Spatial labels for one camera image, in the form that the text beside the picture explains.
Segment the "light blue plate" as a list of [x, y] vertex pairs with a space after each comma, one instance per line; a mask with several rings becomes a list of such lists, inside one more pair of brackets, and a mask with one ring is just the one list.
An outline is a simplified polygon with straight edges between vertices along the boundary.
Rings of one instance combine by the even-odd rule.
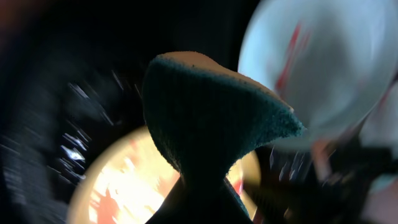
[[270, 0], [252, 15], [238, 71], [279, 95], [305, 126], [275, 148], [307, 151], [357, 126], [396, 66], [395, 1]]

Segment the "pale green plate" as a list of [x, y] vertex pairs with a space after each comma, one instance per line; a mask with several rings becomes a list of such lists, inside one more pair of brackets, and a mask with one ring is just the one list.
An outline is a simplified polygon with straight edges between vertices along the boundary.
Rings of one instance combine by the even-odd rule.
[[366, 120], [359, 138], [365, 147], [386, 147], [397, 159], [397, 103], [384, 103]]

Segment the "yellow plate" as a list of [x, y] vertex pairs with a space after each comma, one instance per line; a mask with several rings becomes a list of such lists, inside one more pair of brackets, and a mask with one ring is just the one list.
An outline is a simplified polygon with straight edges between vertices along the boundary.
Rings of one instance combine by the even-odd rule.
[[110, 145], [73, 194], [67, 223], [146, 223], [164, 204], [179, 173], [143, 126]]

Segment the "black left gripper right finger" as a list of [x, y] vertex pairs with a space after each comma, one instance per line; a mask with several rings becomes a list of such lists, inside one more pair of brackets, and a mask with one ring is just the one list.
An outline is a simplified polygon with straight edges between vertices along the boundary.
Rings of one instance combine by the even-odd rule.
[[221, 224], [253, 224], [239, 195], [235, 192], [228, 179], [222, 186], [213, 202], [216, 207], [215, 222]]

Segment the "green yellow sponge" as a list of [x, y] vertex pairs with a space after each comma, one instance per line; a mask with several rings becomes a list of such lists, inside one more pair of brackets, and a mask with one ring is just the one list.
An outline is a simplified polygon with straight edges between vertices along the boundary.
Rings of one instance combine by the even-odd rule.
[[143, 79], [142, 104], [157, 150], [189, 191], [184, 223], [216, 223], [213, 202], [231, 166], [304, 130], [264, 85], [198, 52], [156, 56]]

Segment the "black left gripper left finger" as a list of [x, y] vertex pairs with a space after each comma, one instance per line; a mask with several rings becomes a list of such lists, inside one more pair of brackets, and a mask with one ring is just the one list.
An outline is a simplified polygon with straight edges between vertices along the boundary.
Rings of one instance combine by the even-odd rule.
[[160, 208], [146, 224], [180, 224], [187, 219], [188, 193], [183, 179], [178, 179]]

